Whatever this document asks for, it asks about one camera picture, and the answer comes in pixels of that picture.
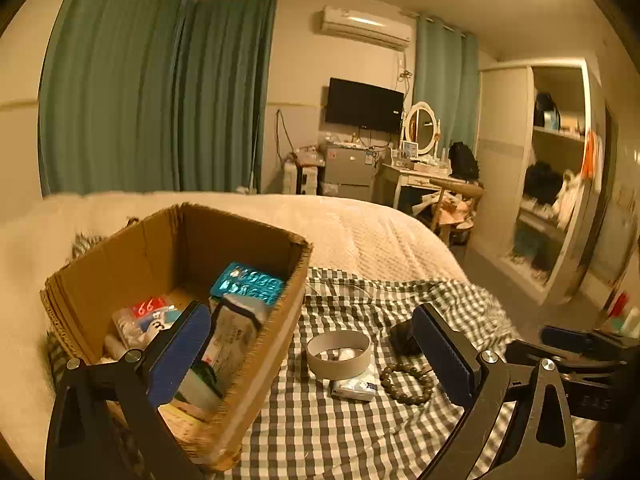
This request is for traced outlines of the white snack packet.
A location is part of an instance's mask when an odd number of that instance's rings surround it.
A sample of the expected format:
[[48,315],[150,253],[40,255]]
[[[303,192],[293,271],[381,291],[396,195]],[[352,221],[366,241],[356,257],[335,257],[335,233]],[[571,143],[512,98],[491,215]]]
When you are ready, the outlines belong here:
[[216,304],[212,334],[202,354],[209,385],[221,398],[253,347],[271,307],[264,300],[225,294]]

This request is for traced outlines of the teal patterned packet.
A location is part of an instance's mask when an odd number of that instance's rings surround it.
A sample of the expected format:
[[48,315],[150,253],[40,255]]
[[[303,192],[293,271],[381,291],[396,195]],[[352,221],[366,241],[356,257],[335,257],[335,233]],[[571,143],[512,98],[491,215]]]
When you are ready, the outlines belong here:
[[262,300],[273,306],[282,294],[284,281],[242,263],[230,263],[209,289],[209,296],[220,299],[225,294]]

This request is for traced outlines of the red white card pack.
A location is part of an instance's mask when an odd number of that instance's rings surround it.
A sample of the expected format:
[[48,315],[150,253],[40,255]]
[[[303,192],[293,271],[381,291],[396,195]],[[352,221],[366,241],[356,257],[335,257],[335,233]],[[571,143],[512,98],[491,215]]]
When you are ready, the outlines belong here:
[[158,333],[171,328],[180,314],[167,297],[151,297],[119,309],[112,315],[112,321],[128,350],[145,349]]

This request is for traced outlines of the black rectangular case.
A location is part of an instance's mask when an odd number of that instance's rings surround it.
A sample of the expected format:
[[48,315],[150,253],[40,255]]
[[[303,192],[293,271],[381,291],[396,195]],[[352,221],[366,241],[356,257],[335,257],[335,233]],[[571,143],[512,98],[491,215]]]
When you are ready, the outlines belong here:
[[413,335],[413,322],[411,320],[398,323],[390,329],[390,344],[395,356],[398,356],[398,358],[413,358],[422,354],[422,350],[416,342],[416,337]]

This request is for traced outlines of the brown cardboard box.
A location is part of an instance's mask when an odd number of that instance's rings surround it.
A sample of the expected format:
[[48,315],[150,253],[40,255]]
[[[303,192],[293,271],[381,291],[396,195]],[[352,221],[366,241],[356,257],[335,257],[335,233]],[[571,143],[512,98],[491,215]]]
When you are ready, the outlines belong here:
[[[46,451],[50,479],[131,479],[110,407],[122,410],[152,479],[199,479],[231,469],[288,352],[302,308],[310,244],[301,236],[201,205],[163,209],[126,226],[47,279],[43,307],[70,364],[58,387]],[[213,331],[209,291],[231,263],[284,287],[221,406],[184,450],[158,410]],[[113,314],[167,296],[180,316],[145,350],[100,360]]]

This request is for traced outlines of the wooden chair with clothes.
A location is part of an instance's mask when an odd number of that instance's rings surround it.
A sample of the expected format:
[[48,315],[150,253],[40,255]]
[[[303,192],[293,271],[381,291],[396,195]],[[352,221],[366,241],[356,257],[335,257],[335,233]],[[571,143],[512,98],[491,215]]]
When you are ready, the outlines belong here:
[[477,181],[443,178],[432,179],[431,186],[436,191],[424,195],[420,203],[412,207],[412,215],[449,247],[453,232],[469,232],[473,229],[477,206],[484,195],[484,186]]

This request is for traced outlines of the cream quilted blanket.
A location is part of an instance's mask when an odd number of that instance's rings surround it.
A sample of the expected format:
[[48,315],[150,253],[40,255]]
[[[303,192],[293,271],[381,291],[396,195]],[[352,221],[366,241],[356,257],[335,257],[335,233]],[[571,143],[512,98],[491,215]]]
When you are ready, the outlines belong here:
[[408,282],[462,280],[445,244],[402,212],[361,200],[234,193],[57,195],[1,228],[1,433],[44,475],[55,391],[44,352],[55,330],[98,362],[112,315],[152,296],[206,302],[232,262],[285,282],[276,310],[218,413],[195,441],[228,466],[288,354],[309,268]]

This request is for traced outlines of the white dressing table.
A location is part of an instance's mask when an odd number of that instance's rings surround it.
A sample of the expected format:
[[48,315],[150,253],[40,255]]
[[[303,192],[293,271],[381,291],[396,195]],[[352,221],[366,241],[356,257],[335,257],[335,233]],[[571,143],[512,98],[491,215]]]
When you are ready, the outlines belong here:
[[379,164],[372,188],[372,202],[412,214],[412,206],[421,203],[423,195],[438,196],[440,182],[465,184],[465,181],[452,177]]

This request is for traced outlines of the black backpack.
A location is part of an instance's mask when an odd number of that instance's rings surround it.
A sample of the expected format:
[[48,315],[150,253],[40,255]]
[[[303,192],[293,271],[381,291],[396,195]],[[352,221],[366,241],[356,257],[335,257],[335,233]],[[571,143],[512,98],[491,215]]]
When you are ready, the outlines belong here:
[[465,181],[480,180],[480,168],[478,168],[477,160],[466,144],[463,142],[451,144],[448,157],[451,166],[451,177]]

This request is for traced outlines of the grey mini fridge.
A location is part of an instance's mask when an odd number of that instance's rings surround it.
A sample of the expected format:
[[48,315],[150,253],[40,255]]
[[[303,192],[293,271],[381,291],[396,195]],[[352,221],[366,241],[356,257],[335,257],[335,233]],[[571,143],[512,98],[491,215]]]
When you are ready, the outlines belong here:
[[376,175],[375,152],[336,143],[326,143],[322,148],[326,166],[320,181],[321,194],[370,202]]

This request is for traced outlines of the white oval vanity mirror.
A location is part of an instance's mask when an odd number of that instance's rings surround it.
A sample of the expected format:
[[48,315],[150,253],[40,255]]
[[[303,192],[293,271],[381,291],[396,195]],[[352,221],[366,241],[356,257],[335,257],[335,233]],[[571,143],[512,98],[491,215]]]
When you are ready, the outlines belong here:
[[427,102],[410,108],[402,123],[400,146],[411,158],[433,155],[440,140],[440,120]]

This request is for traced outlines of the white open shelf wardrobe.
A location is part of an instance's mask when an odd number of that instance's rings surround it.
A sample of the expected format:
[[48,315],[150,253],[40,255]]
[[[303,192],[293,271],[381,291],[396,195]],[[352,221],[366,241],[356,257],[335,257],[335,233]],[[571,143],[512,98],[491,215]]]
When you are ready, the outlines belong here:
[[605,105],[585,58],[480,73],[474,249],[537,304],[574,292],[603,188]]

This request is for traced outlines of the teal curtain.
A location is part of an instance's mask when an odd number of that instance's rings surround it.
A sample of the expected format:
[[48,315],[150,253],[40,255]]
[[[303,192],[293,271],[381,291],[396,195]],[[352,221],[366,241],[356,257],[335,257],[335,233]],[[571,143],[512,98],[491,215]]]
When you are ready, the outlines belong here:
[[44,195],[258,191],[277,0],[63,0],[39,86]]
[[416,18],[413,101],[427,103],[440,120],[443,146],[475,145],[480,102],[480,48],[475,35],[439,18]]

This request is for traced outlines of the white air conditioner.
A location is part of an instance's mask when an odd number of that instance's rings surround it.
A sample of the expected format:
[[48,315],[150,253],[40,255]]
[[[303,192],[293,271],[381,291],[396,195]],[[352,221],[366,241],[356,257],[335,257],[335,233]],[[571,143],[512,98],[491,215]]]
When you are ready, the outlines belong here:
[[412,38],[408,24],[335,6],[323,8],[321,31],[394,50],[406,50]]

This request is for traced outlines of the black wall television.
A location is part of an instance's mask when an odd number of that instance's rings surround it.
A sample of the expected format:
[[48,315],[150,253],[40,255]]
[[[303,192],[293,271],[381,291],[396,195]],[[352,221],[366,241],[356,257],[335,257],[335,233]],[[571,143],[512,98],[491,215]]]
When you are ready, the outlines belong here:
[[331,78],[324,120],[329,124],[397,134],[403,110],[404,95],[399,91]]

